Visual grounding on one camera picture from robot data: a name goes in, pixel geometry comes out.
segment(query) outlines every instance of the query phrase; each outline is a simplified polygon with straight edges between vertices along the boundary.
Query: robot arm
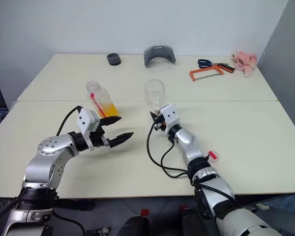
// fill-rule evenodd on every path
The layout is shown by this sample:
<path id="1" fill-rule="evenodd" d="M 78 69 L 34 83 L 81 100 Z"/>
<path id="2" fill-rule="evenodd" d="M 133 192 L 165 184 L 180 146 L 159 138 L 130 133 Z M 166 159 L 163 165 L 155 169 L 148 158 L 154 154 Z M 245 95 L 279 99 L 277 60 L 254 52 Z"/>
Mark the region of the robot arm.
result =
<path id="1" fill-rule="evenodd" d="M 215 219 L 221 236 L 280 236 L 267 223 L 236 203 L 230 186 L 203 155 L 197 137 L 180 126 L 174 104 L 163 107 L 158 116 L 153 113 L 151 116 L 155 129 L 164 131 L 169 141 L 176 142 L 182 150 L 200 213 L 206 219 Z"/>
<path id="2" fill-rule="evenodd" d="M 93 111 L 79 109 L 77 124 L 80 133 L 53 136 L 43 140 L 37 154 L 26 168 L 18 202 L 11 210 L 3 236 L 51 235 L 51 227 L 44 225 L 50 220 L 53 204 L 58 199 L 58 188 L 66 163 L 80 151 L 94 147 L 115 147 L 132 135 L 124 133 L 113 140 L 106 139 L 103 125 L 110 125 L 121 117 L 100 119 Z"/>

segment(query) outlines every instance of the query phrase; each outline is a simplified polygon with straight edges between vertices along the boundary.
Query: gray wall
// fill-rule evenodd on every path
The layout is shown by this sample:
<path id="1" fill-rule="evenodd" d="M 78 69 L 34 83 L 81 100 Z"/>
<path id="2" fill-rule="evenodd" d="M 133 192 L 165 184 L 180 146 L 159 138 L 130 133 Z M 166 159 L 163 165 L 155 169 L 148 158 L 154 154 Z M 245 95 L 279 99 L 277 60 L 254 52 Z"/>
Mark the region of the gray wall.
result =
<path id="1" fill-rule="evenodd" d="M 295 0 L 289 0 L 258 67 L 295 125 Z"/>

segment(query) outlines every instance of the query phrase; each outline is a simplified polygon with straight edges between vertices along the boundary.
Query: plastic bottle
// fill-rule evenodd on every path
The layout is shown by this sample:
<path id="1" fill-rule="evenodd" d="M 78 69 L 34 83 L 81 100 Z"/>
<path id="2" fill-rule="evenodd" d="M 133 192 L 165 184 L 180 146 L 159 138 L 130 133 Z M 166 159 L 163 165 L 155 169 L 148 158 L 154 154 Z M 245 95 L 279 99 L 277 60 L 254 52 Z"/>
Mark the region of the plastic bottle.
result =
<path id="1" fill-rule="evenodd" d="M 118 111 L 105 88 L 96 81 L 90 81 L 87 83 L 87 89 L 88 99 L 101 118 L 118 116 Z"/>

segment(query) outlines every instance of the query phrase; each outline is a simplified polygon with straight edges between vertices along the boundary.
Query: orange handle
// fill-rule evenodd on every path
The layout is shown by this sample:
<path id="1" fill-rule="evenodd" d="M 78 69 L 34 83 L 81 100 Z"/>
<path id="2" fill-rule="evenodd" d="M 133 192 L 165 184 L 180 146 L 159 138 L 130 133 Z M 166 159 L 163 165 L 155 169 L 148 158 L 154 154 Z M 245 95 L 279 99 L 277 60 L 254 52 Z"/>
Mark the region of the orange handle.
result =
<path id="1" fill-rule="evenodd" d="M 206 71 L 206 70 L 216 70 L 220 75 L 224 75 L 224 72 L 221 71 L 217 65 L 209 66 L 209 67 L 206 67 L 206 68 L 201 68 L 201 69 L 198 69 L 198 70 L 192 70 L 192 71 L 189 72 L 189 75 L 190 75 L 190 77 L 191 77 L 191 79 L 193 81 L 196 81 L 197 78 L 195 78 L 193 76 L 193 74 L 201 72 L 201 71 Z"/>

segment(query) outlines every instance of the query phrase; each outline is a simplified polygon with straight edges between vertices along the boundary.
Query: black cable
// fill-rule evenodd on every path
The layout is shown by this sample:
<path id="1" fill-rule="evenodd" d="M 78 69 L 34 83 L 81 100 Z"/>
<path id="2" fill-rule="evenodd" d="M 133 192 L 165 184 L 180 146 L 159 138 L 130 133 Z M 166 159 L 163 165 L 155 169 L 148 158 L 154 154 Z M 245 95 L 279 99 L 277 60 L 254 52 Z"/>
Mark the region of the black cable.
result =
<path id="1" fill-rule="evenodd" d="M 220 190 L 218 190 L 216 188 L 212 188 L 210 186 L 207 186 L 207 185 L 201 184 L 201 183 L 196 183 L 196 184 L 192 184 L 192 185 L 193 186 L 198 186 L 198 187 L 201 187 L 201 188 L 206 188 L 208 190 L 211 190 L 213 192 L 216 192 L 218 194 L 221 194 L 222 196 L 224 196 L 225 198 L 227 198 L 228 200 L 230 200 L 235 206 L 241 208 L 240 204 L 234 198 L 232 198 L 230 195 L 228 195 L 228 194 L 226 194 L 226 193 L 224 193 L 224 192 L 222 192 L 222 191 L 220 191 Z"/>
<path id="2" fill-rule="evenodd" d="M 184 169 L 178 169 L 178 168 L 171 168 L 171 167 L 162 166 L 162 165 L 158 164 L 158 163 L 153 159 L 153 157 L 151 156 L 151 153 L 150 153 L 150 151 L 149 151 L 149 138 L 150 138 L 150 136 L 151 136 L 151 133 L 152 133 L 153 128 L 154 128 L 155 125 L 156 125 L 156 124 L 155 124 L 155 122 L 154 122 L 154 123 L 152 124 L 152 126 L 151 126 L 151 129 L 149 130 L 148 135 L 147 135 L 147 154 L 148 154 L 149 158 L 151 159 L 151 161 L 152 161 L 155 165 L 157 165 L 157 166 L 159 166 L 159 167 L 161 167 L 161 168 L 164 168 L 164 169 L 166 169 L 166 170 L 187 172 L 187 170 L 184 170 Z"/>
<path id="3" fill-rule="evenodd" d="M 64 123 L 67 121 L 67 119 L 69 118 L 69 116 L 72 114 L 72 113 L 74 113 L 74 111 L 75 110 L 81 110 L 81 106 L 76 106 L 74 109 L 72 109 L 66 116 L 65 116 L 65 118 L 63 119 L 63 121 L 62 121 L 62 123 L 61 123 L 61 125 L 60 125 L 60 127 L 59 127 L 59 129 L 58 129 L 58 132 L 57 132 L 57 134 L 56 134 L 56 136 L 59 136 L 59 134 L 60 134 L 60 132 L 61 132 L 61 130 L 62 130 L 62 127 L 63 127 L 63 125 L 64 125 Z"/>
<path id="4" fill-rule="evenodd" d="M 77 222 L 77 221 L 75 221 L 75 220 L 71 220 L 71 219 L 65 218 L 65 217 L 63 217 L 63 216 L 60 216 L 60 215 L 58 215 L 57 213 L 55 213 L 54 210 L 53 210 L 53 215 L 54 215 L 56 218 L 60 219 L 60 220 L 64 220 L 64 221 L 68 221 L 68 222 L 71 222 L 71 223 L 73 223 L 73 224 L 76 224 L 77 226 L 80 227 L 80 229 L 81 229 L 81 231 L 82 231 L 82 235 L 85 236 L 85 234 L 86 234 L 86 233 L 85 233 L 85 229 L 84 229 L 83 225 L 81 225 L 79 222 Z"/>
<path id="5" fill-rule="evenodd" d="M 173 143 L 172 144 L 172 146 L 164 153 L 164 155 L 162 156 L 162 158 L 161 158 L 161 166 L 163 166 L 163 160 L 164 160 L 164 157 L 173 149 L 173 147 L 174 147 L 174 145 L 175 145 L 175 143 Z M 180 174 L 178 174 L 178 175 L 176 175 L 176 176 L 172 176 L 172 175 L 170 175 L 164 168 L 162 168 L 162 170 L 164 171 L 164 173 L 168 176 L 168 177 L 170 177 L 170 178 L 178 178 L 178 177 L 180 177 L 180 176 L 182 176 L 182 175 L 187 175 L 188 174 L 188 172 L 182 172 L 182 173 L 180 173 Z"/>

